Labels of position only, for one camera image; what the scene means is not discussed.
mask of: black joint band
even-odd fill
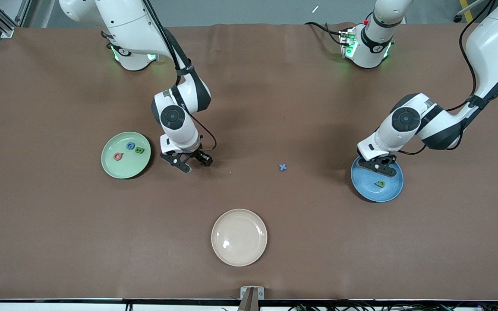
[[[366,27],[362,28],[360,36],[362,38],[362,43],[364,43],[364,45],[370,49],[370,52],[374,54],[381,53],[389,45],[389,43],[391,43],[391,39],[393,39],[393,37],[391,37],[391,39],[385,41],[384,43],[372,41],[366,34]]]
[[[195,67],[192,64],[192,60],[188,59],[188,61],[189,61],[189,64],[184,69],[176,70],[176,75],[185,76],[185,75],[188,75],[190,73],[195,73]]]
[[[391,28],[391,27],[395,27],[395,26],[397,26],[397,25],[399,25],[400,23],[402,23],[402,22],[403,22],[403,20],[401,19],[398,23],[391,24],[391,25],[387,25],[387,24],[384,24],[384,23],[380,22],[380,21],[378,20],[378,18],[377,18],[377,17],[375,17],[375,12],[372,14],[372,16],[373,16],[373,18],[374,18],[374,22],[375,22],[376,24],[378,24],[378,26],[383,27],[383,28]]]
[[[483,110],[485,108],[485,106],[487,104],[489,104],[489,101],[484,100],[483,98],[478,97],[476,95],[472,95],[472,96],[468,97],[468,99],[466,99],[466,101],[468,103],[470,103],[471,105],[479,107],[481,110]]]
[[[174,99],[176,100],[176,104],[178,106],[184,108],[186,112],[189,114],[188,107],[186,106],[186,103],[184,102],[184,99],[182,98],[182,95],[180,94],[180,90],[178,90],[178,86],[173,85],[170,90],[172,91],[172,96],[174,96]]]

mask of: brown table mat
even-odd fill
[[[126,181],[105,174],[101,149],[129,130],[158,147],[150,103],[172,63],[123,70],[96,29],[2,40],[0,298],[229,298],[261,285],[273,299],[498,299],[498,99],[457,150],[400,156],[397,199],[369,203],[349,176],[357,142],[401,97],[467,97],[462,25],[401,25],[370,70],[310,26],[171,30],[213,94],[196,116],[219,141],[214,164],[184,175],[157,157]],[[242,268],[210,244],[235,208],[269,236]]]

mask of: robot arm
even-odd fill
[[[161,26],[148,0],[60,0],[67,16],[101,28],[111,43],[115,59],[130,71],[144,69],[156,55],[172,59],[178,79],[174,86],[154,96],[151,110],[162,126],[161,157],[184,173],[186,161],[195,157],[205,166],[212,158],[201,150],[192,114],[209,107],[208,87],[195,72],[176,38]],[[178,85],[180,76],[186,80]]]
[[[364,68],[379,65],[387,56],[397,26],[403,21],[413,0],[377,0],[372,18],[344,33],[344,57]]]
[[[460,142],[468,125],[498,96],[498,7],[470,34],[466,55],[479,84],[460,111],[450,114],[424,94],[403,97],[381,126],[358,143],[364,159],[359,164],[383,173],[415,134],[430,149],[451,149]]]

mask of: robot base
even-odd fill
[[[399,195],[403,189],[404,177],[403,171],[397,163],[390,162],[386,165],[389,167],[387,171],[391,171],[391,169],[395,171],[393,177],[389,177],[361,166],[359,164],[360,160],[363,159],[357,157],[353,162],[351,181],[362,197],[374,202],[387,202]]]
[[[115,54],[115,60],[118,61],[124,69],[129,71],[142,70],[152,61],[158,61],[156,55],[133,54],[122,48],[115,50],[115,47],[113,46],[111,46],[111,50]]]
[[[354,28],[348,29],[346,33],[343,33],[341,42],[347,43],[349,46],[341,46],[341,53],[343,57],[350,59],[359,67],[377,67],[387,57],[391,43],[381,51],[372,53],[370,48],[362,43],[361,33],[364,27],[364,24],[359,24]]]

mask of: metal frame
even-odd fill
[[[465,12],[468,12],[472,8],[478,6],[479,4],[482,4],[486,0],[475,0],[472,4],[468,5],[467,7],[463,8],[462,10],[458,11],[456,15],[454,16],[454,23],[460,23],[462,21],[462,14]]]
[[[114,304],[129,306],[134,305],[181,305],[181,306],[220,306],[237,307],[241,305],[239,299],[120,299],[120,298],[60,298],[60,299],[0,299],[0,304],[20,303],[27,305],[45,305],[52,303],[63,303],[64,305],[74,304]],[[299,304],[313,305],[316,307],[354,307],[355,304],[366,303],[367,306],[381,310],[382,307],[395,307],[396,305],[424,305],[426,307],[444,305],[446,307],[458,307],[476,309],[478,303],[498,306],[498,300],[480,301],[459,301],[452,299],[281,299],[281,300],[261,300],[259,307],[291,307]]]
[[[258,311],[258,287],[246,286],[237,311]]]
[[[15,20],[12,20],[0,9],[0,32],[2,32],[2,38],[13,36],[14,28],[24,23],[24,17],[30,8],[32,8],[32,0],[23,0]]]

